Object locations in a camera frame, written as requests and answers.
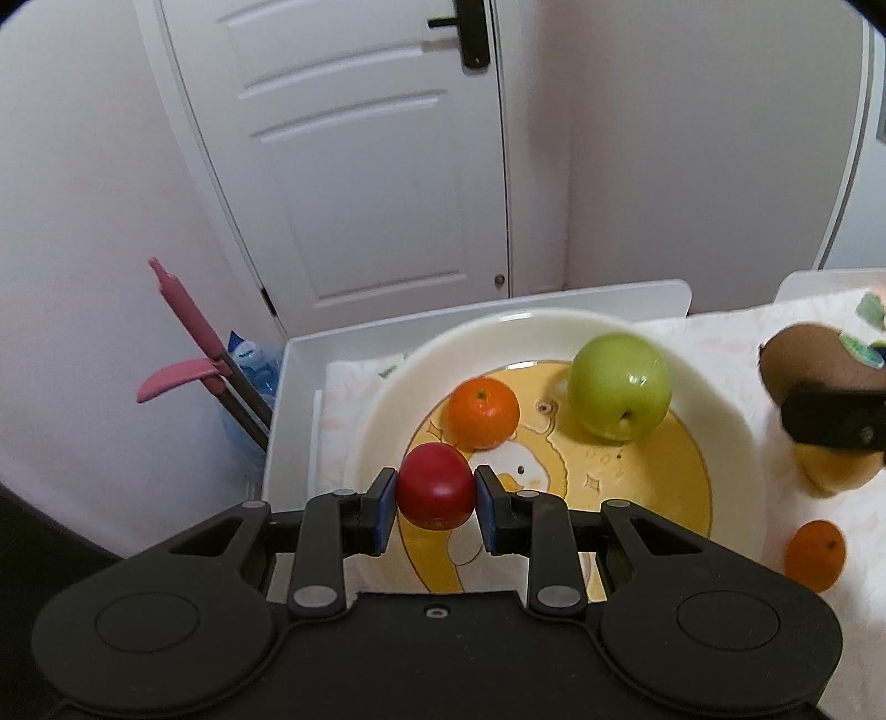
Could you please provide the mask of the brown kiwi with sticker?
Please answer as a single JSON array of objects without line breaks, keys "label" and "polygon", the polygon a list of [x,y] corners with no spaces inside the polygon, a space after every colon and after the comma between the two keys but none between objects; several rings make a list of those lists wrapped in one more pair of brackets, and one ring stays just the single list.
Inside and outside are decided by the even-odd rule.
[{"label": "brown kiwi with sticker", "polygon": [[884,366],[850,351],[836,328],[810,322],[785,327],[761,345],[759,372],[778,407],[806,390],[884,390]]}]

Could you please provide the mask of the white tray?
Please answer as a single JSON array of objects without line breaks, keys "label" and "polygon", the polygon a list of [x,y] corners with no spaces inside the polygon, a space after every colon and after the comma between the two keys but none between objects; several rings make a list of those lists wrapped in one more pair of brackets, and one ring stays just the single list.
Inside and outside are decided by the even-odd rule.
[{"label": "white tray", "polygon": [[774,302],[784,303],[834,292],[884,288],[885,269],[799,270],[779,285]]},{"label": "white tray", "polygon": [[321,407],[329,363],[405,354],[463,322],[494,313],[511,315],[534,307],[569,307],[622,321],[658,321],[688,315],[691,301],[692,290],[685,280],[650,280],[446,307],[295,337],[285,343],[261,496],[276,512],[285,512],[303,507],[316,489],[320,477]]}]

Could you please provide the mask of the small tangerine on table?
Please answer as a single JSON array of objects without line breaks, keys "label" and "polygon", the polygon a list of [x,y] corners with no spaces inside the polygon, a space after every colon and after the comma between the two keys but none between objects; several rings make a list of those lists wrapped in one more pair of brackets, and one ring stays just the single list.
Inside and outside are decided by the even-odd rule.
[{"label": "small tangerine on table", "polygon": [[847,558],[846,539],[829,521],[802,525],[785,546],[784,574],[814,593],[837,584]]}]

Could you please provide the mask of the white duck pattern plate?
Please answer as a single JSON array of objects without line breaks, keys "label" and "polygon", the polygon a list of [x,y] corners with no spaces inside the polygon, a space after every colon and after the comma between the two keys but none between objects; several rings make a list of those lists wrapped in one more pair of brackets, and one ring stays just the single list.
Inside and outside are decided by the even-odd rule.
[{"label": "white duck pattern plate", "polygon": [[673,383],[670,413],[652,435],[610,444],[586,434],[566,409],[569,365],[593,337],[620,322],[571,309],[485,316],[413,351],[369,402],[344,470],[365,489],[414,447],[445,439],[447,399],[467,379],[488,375],[512,388],[519,424],[506,443],[470,451],[511,492],[560,496],[596,510],[637,502],[751,559],[764,542],[759,452],[739,411],[674,349],[662,351]]}]

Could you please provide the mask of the small orange tangerine in plate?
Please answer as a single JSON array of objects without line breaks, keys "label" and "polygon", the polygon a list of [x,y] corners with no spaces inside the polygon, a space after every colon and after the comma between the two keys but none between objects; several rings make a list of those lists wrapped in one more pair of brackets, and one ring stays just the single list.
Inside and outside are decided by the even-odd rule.
[{"label": "small orange tangerine in plate", "polygon": [[491,377],[467,379],[449,396],[445,435],[456,447],[491,450],[511,438],[519,423],[515,393]]}]

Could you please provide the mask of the small red tomato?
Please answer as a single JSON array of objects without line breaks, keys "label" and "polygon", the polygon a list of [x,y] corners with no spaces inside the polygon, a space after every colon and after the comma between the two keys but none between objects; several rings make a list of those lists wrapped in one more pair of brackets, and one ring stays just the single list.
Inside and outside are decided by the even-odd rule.
[{"label": "small red tomato", "polygon": [[405,456],[396,481],[399,512],[416,527],[451,531],[475,510],[475,477],[452,445],[416,445]]}]

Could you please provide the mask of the green apple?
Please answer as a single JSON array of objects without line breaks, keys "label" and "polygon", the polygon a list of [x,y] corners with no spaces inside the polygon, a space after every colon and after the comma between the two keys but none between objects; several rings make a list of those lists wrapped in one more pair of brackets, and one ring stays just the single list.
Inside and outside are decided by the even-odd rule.
[{"label": "green apple", "polygon": [[568,402],[587,432],[632,443],[658,429],[670,411],[673,383],[662,352],[644,337],[593,337],[569,368]]}]

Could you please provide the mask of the floral white tablecloth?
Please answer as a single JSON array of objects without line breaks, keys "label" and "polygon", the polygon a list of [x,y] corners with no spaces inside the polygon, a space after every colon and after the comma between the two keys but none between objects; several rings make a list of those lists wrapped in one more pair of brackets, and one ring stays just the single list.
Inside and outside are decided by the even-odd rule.
[{"label": "floral white tablecloth", "polygon": [[[628,496],[660,515],[689,529],[724,529],[717,525],[718,507],[742,529],[742,537],[763,543],[764,564],[779,568],[789,536],[805,522],[827,521],[837,525],[847,542],[847,561],[841,578],[823,594],[837,612],[844,630],[844,652],[837,673],[823,695],[823,707],[835,718],[884,718],[884,470],[865,485],[849,487],[837,495],[821,493],[800,470],[799,450],[787,435],[776,429],[775,405],[764,391],[757,372],[757,352],[776,330],[808,321],[847,330],[861,339],[873,339],[874,330],[854,315],[862,291],[789,301],[748,311],[696,315],[685,320],[641,322],[637,332],[664,343],[706,378],[725,400],[713,404],[717,428],[734,426],[741,413],[739,430],[754,437],[753,451],[743,450],[759,462],[755,476],[740,476],[725,483],[724,472],[715,472],[712,447],[739,448],[739,435],[718,430],[727,440],[701,441],[701,430],[713,429],[713,420],[688,420],[689,395],[701,393],[692,405],[692,417],[707,413],[713,390],[685,390],[686,381],[674,380],[673,404],[661,426],[644,440],[626,445],[574,440],[565,414],[565,383],[568,362],[563,352],[532,351],[527,363],[494,364],[482,360],[477,368],[508,384],[518,398],[521,420],[511,439],[488,451],[466,451],[470,466],[489,465],[508,489],[547,491],[563,496],[569,507],[596,510],[610,496]],[[434,360],[420,374],[417,390],[403,390],[395,375],[405,362],[399,356],[371,357],[365,362],[327,365],[326,387],[320,415],[320,465],[314,491],[336,487],[362,489],[380,466],[397,466],[413,445],[440,441],[445,400],[456,384],[473,377],[479,369]],[[400,385],[396,400],[405,399],[407,415],[384,429],[384,423],[365,420],[368,408],[386,384]],[[383,441],[382,460],[369,470],[352,468],[360,447],[373,429]],[[498,589],[519,579],[525,561],[498,561],[483,555],[476,517],[456,531],[424,531],[409,522],[396,525],[394,558],[359,561],[353,579],[357,589],[374,588],[379,580],[405,589]]]}]

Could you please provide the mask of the white door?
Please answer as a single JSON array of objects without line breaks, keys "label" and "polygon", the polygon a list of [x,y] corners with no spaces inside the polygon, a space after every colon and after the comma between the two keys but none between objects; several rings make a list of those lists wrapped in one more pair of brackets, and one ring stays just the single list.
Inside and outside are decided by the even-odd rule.
[{"label": "white door", "polygon": [[282,333],[566,282],[568,11],[483,2],[141,2],[173,132],[237,273]]}]

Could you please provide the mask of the yellow-brown fruit under kiwi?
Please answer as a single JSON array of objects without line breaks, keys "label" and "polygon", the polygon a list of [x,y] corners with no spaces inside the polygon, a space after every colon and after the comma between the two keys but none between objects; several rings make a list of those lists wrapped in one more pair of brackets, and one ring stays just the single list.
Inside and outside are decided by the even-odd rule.
[{"label": "yellow-brown fruit under kiwi", "polygon": [[854,491],[883,470],[883,451],[838,450],[820,445],[796,444],[795,456],[806,478],[820,491]]}]

